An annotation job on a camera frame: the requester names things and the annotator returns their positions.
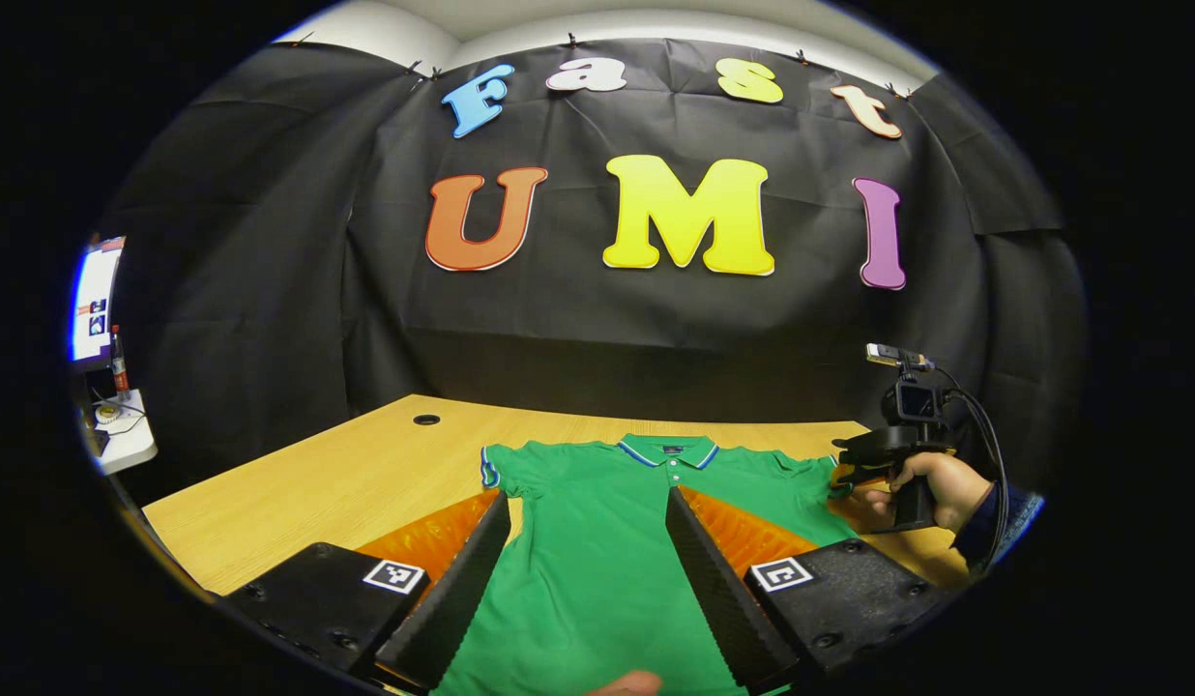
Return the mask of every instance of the hand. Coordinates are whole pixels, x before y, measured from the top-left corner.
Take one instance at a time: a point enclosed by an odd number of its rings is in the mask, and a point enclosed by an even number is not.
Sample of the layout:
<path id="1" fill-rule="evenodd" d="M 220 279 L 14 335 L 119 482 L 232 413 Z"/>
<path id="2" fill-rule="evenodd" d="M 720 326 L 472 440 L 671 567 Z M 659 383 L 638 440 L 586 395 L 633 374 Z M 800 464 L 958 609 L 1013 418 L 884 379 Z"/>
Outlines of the hand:
<path id="1" fill-rule="evenodd" d="M 907 481 L 917 476 L 929 477 L 929 487 L 937 499 L 937 506 L 933 506 L 937 526 L 954 533 L 968 524 L 992 490 L 992 482 L 978 475 L 972 466 L 940 452 L 920 452 L 908 457 L 897 478 L 889 482 L 889 490 L 897 493 Z M 889 506 L 894 502 L 894 495 L 890 493 L 862 490 L 858 494 L 865 502 L 871 503 L 877 514 L 890 514 Z"/>
<path id="2" fill-rule="evenodd" d="M 658 696 L 662 678 L 645 670 L 632 670 L 586 696 Z"/>

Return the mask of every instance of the black fabric curtain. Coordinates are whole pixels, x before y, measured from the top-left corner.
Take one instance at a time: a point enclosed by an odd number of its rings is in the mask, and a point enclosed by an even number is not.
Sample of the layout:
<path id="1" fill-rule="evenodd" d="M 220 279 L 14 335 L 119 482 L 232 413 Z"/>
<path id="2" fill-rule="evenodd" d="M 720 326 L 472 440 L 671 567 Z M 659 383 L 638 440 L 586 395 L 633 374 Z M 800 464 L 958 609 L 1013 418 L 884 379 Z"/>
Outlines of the black fabric curtain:
<path id="1" fill-rule="evenodd" d="M 563 62 L 613 57 L 627 85 L 557 93 Z M 727 96 L 718 59 L 770 67 L 780 103 Z M 455 139 L 446 93 L 508 63 L 502 114 Z M 858 85 L 903 130 L 868 132 L 828 92 Z M 770 276 L 614 269 L 621 154 L 663 158 L 695 193 L 717 159 L 766 167 Z M 517 255 L 448 273 L 425 255 L 440 179 L 479 175 L 465 237 L 498 224 L 501 172 L 544 167 Z M 858 277 L 869 177 L 894 187 L 901 291 Z M 881 425 L 917 349 L 999 427 L 1038 488 L 1073 414 L 1081 283 L 1061 216 L 994 120 L 940 75 L 911 98 L 831 68 L 718 43 L 594 41 L 492 57 L 439 80 L 327 45 L 263 49 L 190 105 L 129 176 L 99 232 L 127 234 L 114 312 L 129 374 L 182 486 L 411 392 L 693 421 Z M 979 452 L 968 446 L 979 464 Z"/>

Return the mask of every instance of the monitor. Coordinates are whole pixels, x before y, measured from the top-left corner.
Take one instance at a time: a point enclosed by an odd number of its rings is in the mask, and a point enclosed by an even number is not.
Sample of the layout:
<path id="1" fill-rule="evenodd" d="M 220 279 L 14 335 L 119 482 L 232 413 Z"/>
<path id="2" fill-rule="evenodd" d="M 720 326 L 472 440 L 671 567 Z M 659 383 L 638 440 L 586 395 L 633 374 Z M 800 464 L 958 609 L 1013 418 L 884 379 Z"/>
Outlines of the monitor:
<path id="1" fill-rule="evenodd" d="M 124 237 L 86 248 L 73 300 L 74 371 L 99 371 L 111 365 L 112 281 L 123 249 Z"/>

